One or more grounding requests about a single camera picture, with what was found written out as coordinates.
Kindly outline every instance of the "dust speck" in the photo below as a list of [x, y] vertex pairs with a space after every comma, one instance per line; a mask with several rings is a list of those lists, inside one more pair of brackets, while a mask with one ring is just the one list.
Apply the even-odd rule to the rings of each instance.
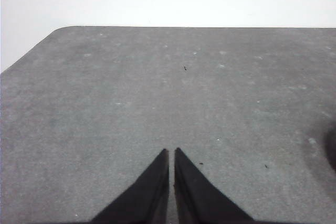
[[307, 86], [306, 85], [299, 85], [298, 88], [299, 89], [307, 89]]
[[315, 144], [315, 143], [316, 143], [316, 140], [313, 139], [313, 138], [311, 137], [311, 138], [308, 139], [308, 142], [309, 142], [310, 144]]

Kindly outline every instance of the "white wall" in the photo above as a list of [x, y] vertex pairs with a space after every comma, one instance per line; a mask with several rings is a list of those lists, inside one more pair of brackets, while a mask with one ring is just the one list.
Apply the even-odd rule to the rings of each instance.
[[1, 70], [71, 25], [336, 27], [336, 0], [2, 0]]

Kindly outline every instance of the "gray carpet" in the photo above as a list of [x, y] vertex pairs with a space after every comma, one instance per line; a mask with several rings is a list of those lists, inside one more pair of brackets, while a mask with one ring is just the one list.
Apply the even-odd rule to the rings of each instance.
[[176, 147], [253, 218], [336, 222], [336, 29], [66, 27], [1, 102], [2, 224], [89, 220], [164, 147], [168, 223]]

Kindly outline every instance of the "black pointed object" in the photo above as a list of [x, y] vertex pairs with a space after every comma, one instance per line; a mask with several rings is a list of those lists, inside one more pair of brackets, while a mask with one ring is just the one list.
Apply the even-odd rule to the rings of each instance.
[[214, 187], [180, 148], [175, 151], [175, 195], [180, 224], [253, 221]]
[[168, 166], [168, 151], [164, 149], [135, 183], [92, 222], [165, 223], [169, 194]]

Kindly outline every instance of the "gray felt mat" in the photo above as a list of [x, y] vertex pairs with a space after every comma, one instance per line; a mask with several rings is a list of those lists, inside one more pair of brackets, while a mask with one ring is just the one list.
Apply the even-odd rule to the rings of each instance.
[[336, 222], [336, 29], [66, 27], [1, 103], [2, 224], [89, 220], [164, 147], [168, 223], [176, 147], [253, 218]]

